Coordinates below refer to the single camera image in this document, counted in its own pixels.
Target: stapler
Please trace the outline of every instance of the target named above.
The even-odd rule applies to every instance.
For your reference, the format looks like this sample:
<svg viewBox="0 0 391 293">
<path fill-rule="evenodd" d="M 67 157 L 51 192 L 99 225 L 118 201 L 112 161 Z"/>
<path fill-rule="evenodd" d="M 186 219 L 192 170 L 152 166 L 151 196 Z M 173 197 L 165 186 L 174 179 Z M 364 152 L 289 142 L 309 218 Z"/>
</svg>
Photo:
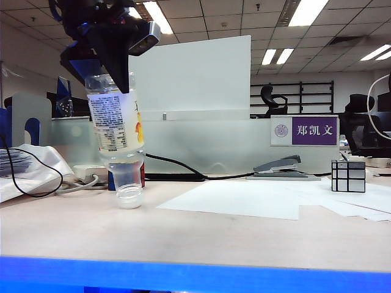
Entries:
<svg viewBox="0 0 391 293">
<path fill-rule="evenodd" d="M 254 175 L 248 176 L 248 180 L 320 180 L 321 178 L 311 174 L 297 171 L 297 164 L 301 163 L 300 156 L 283 157 L 254 168 Z"/>
</svg>

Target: ceiling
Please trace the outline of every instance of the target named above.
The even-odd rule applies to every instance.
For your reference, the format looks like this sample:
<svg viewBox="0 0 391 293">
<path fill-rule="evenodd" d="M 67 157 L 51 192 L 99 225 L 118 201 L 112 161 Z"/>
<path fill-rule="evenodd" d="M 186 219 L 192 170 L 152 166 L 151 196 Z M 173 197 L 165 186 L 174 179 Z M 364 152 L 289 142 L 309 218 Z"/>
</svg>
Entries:
<svg viewBox="0 0 391 293">
<path fill-rule="evenodd" d="M 285 0 L 158 3 L 174 31 L 172 35 L 162 35 L 160 45 L 251 35 L 251 75 L 391 67 L 391 58 L 359 61 L 391 42 L 391 0 L 329 0 L 313 25 L 304 27 L 276 27 Z M 59 51 L 72 42 L 51 17 L 47 0 L 1 1 L 0 9 L 2 22 Z M 367 37 L 355 46 L 328 46 L 335 36 Z M 286 64 L 260 65 L 266 49 L 283 48 L 294 48 Z"/>
</svg>

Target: white cable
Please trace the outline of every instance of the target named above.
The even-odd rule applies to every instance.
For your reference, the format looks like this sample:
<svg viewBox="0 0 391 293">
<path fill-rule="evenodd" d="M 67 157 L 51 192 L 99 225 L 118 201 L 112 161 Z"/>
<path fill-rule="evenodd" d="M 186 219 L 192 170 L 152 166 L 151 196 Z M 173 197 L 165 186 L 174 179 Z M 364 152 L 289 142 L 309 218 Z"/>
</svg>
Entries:
<svg viewBox="0 0 391 293">
<path fill-rule="evenodd" d="M 74 191 L 78 191 L 78 190 L 87 189 L 88 187 L 96 185 L 96 183 L 98 183 L 98 181 L 99 181 L 99 177 L 96 174 L 93 174 L 92 177 L 94 177 L 94 180 L 91 181 L 90 183 L 86 184 L 86 185 L 81 185 L 81 186 L 78 186 L 78 187 L 75 187 L 75 188 L 57 190 L 56 193 L 57 194 L 68 194 L 69 192 L 74 192 Z"/>
<path fill-rule="evenodd" d="M 79 183 L 69 182 L 69 181 L 63 181 L 63 183 L 68 184 L 69 186 L 74 186 L 74 187 L 86 186 L 85 184 L 79 184 Z M 97 190 L 97 189 L 107 189 L 107 188 L 108 188 L 108 185 L 104 184 L 104 185 L 100 185 L 100 186 L 87 187 L 87 188 L 85 188 L 85 190 Z"/>
<path fill-rule="evenodd" d="M 369 109 L 369 97 L 371 95 L 371 92 L 372 92 L 372 88 L 375 84 L 377 84 L 379 81 L 381 81 L 382 79 L 385 79 L 387 77 L 389 77 L 390 75 L 387 74 L 385 76 L 383 76 L 382 78 L 379 78 L 377 81 L 375 81 L 374 83 L 372 83 L 371 87 L 369 88 L 369 92 L 368 92 L 368 96 L 367 96 L 367 111 L 368 111 L 368 117 L 369 117 L 369 120 L 371 121 L 371 124 L 372 124 L 372 127 L 373 129 L 381 136 L 381 137 L 384 137 L 385 139 L 389 139 L 391 140 L 391 137 L 388 137 L 388 136 L 385 136 L 384 134 L 382 134 L 375 126 L 375 124 L 373 123 L 373 120 L 372 120 L 372 116 L 371 116 L 371 109 Z"/>
</svg>

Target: rubik's cube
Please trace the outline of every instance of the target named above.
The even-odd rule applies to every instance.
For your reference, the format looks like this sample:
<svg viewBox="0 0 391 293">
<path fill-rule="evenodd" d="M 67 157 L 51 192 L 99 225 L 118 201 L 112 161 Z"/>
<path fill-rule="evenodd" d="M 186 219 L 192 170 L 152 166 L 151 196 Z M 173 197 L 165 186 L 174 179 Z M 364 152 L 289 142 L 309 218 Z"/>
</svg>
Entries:
<svg viewBox="0 0 391 293">
<path fill-rule="evenodd" d="M 365 163 L 336 161 L 331 162 L 332 191 L 365 192 Z"/>
</svg>

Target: robotic arm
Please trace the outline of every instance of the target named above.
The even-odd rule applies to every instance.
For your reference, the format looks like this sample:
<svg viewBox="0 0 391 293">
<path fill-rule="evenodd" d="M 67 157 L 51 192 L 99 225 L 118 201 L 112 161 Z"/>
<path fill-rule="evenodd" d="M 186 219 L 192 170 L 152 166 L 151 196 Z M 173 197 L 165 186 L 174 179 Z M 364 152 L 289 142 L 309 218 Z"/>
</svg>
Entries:
<svg viewBox="0 0 391 293">
<path fill-rule="evenodd" d="M 61 53 L 61 65 L 83 84 L 88 75 L 109 73 L 128 93 L 128 55 L 139 56 L 160 40 L 154 21 L 129 16 L 134 5 L 133 0 L 49 0 L 53 17 L 75 41 Z"/>
</svg>

